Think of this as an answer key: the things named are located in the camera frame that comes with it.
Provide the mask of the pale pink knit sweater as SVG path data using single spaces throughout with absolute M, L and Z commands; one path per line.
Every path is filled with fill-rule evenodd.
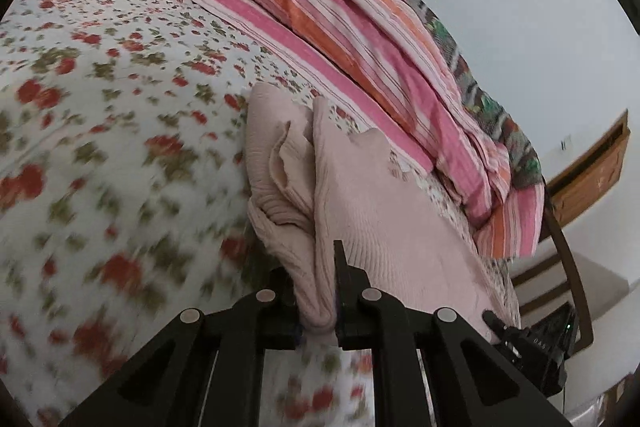
M 253 88 L 247 214 L 268 254 L 288 271 L 303 325 L 325 334 L 336 324 L 336 242 L 373 287 L 408 308 L 450 307 L 485 338 L 486 310 L 518 325 L 518 308 L 488 265 L 391 153 L 378 129 L 338 129 L 325 98 L 305 107 L 269 83 Z

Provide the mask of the floral white bed sheet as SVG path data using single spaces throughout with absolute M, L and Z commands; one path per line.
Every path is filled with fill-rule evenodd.
M 14 0 L 1 22 L 1 380 L 55 426 L 180 311 L 229 308 L 271 268 L 246 215 L 250 89 L 323 96 L 383 131 L 456 234 L 445 275 L 468 320 L 521 321 L 506 270 L 410 136 L 305 43 L 192 0 Z

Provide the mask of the pink orange striped quilt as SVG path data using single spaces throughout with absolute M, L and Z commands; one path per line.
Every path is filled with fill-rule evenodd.
M 240 0 L 202 0 L 236 10 Z M 544 183 L 511 184 L 509 154 L 462 103 L 432 36 L 402 0 L 253 0 L 250 19 L 277 20 L 366 91 L 422 148 L 462 207 L 478 251 L 494 259 L 532 255 Z

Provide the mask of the multicolour patterned blanket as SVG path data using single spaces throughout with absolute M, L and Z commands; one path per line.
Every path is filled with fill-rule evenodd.
M 509 154 L 511 184 L 525 188 L 544 183 L 539 157 L 526 134 L 511 115 L 484 91 L 474 78 L 469 64 L 448 29 L 422 0 L 402 0 L 416 13 L 432 36 L 456 80 L 462 103 L 491 139 L 506 147 Z

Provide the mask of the brown wooden door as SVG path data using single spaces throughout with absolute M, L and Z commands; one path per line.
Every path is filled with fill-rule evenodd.
M 620 181 L 630 138 L 628 110 L 601 138 L 547 183 L 554 217 L 566 227 Z

